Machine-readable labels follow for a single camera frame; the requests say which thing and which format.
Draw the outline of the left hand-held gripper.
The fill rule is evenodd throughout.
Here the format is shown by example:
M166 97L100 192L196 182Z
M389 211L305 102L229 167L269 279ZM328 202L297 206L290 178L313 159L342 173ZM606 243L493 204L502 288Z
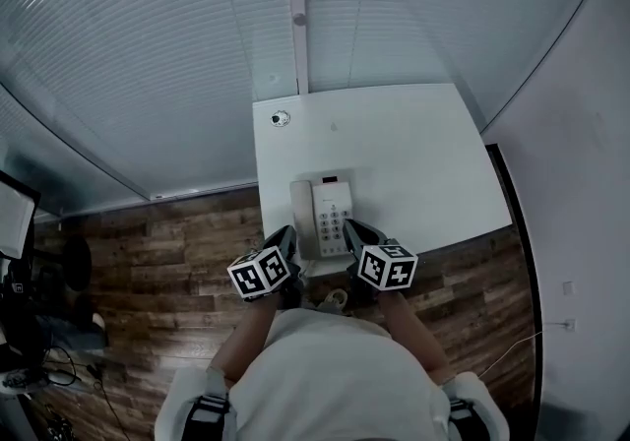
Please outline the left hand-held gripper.
M296 230L288 224L264 241L264 248L234 260L227 272L241 299L253 302L271 294L281 296L280 307L299 307L303 284L300 267L292 259L296 251Z

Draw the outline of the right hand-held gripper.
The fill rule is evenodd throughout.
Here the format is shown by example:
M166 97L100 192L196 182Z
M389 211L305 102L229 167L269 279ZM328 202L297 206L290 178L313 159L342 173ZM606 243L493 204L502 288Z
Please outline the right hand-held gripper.
M417 255L398 240L379 244L379 230L360 220L346 219L343 238L354 262L346 269L352 294L375 299L383 292L408 289L417 269Z

